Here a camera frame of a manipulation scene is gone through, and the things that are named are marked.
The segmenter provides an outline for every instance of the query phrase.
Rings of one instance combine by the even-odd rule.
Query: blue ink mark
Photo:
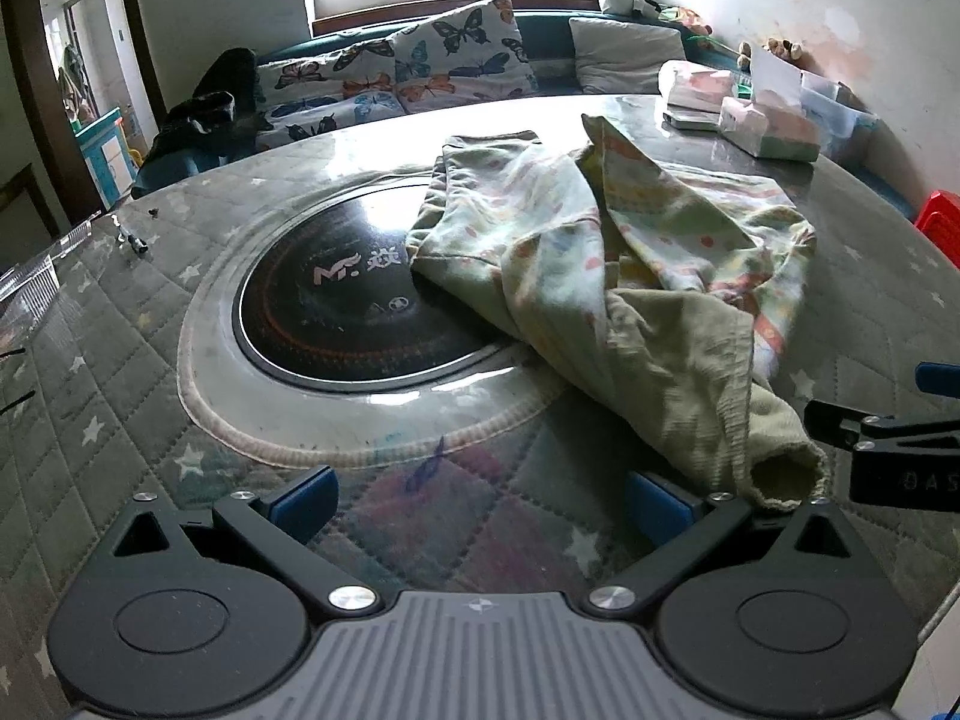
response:
[[[433,454],[424,460],[416,470],[407,478],[404,489],[407,493],[419,493],[424,485],[429,482],[440,469],[440,461],[443,459],[443,436],[440,436],[440,442]]]

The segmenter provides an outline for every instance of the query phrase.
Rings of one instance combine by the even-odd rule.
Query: silver bolt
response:
[[[621,608],[631,607],[636,601],[637,594],[630,587],[624,587],[620,584],[597,587],[589,595],[589,602],[592,605],[608,611],[618,611]]]
[[[342,608],[344,611],[359,611],[376,603],[376,593],[369,587],[345,584],[343,587],[330,591],[328,600],[336,608]]]

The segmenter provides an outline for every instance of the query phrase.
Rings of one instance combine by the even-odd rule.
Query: quilted tablecloth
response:
[[[611,119],[655,159],[773,177],[817,230],[808,300],[775,391],[797,410],[819,397],[927,418],[913,368],[960,359],[960,274],[894,209],[831,162],[758,162],[709,135],[659,122],[656,98],[534,98],[365,124],[258,155],[128,202],[122,220],[150,245],[137,258],[112,226],[56,266],[62,289],[27,354],[0,362],[0,717],[59,717],[46,653],[56,600],[136,490],[181,508],[296,471],[258,463],[194,425],[176,391],[176,347],[205,271],[252,218],[332,176],[429,170],[452,134],[534,129],[584,146],[583,113]],[[151,215],[150,209],[157,209]],[[311,547],[388,598],[404,587],[560,589],[578,594],[649,545],[623,512],[626,469],[649,450],[618,418],[568,389],[538,415],[416,464],[338,471],[340,510]],[[920,624],[960,575],[948,514],[836,498]]]

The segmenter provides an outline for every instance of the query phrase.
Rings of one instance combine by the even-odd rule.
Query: round black plate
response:
[[[234,305],[246,356],[311,389],[406,386],[465,367],[504,337],[410,271],[403,246],[424,185],[328,205],[264,253]]]

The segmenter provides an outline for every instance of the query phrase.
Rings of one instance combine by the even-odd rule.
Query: white pillow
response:
[[[387,40],[368,40],[324,55],[260,65],[257,71],[261,109],[305,98],[346,100],[368,90],[392,91],[394,47]]]
[[[397,98],[408,113],[536,92],[510,0],[474,2],[390,37]]]
[[[404,116],[392,92],[361,92],[349,100],[314,104],[320,100],[323,98],[294,100],[263,111],[263,122],[271,129],[257,134],[257,150],[267,151],[354,124]]]
[[[570,19],[577,80],[591,95],[656,95],[659,69],[685,59],[678,30],[606,19]]]

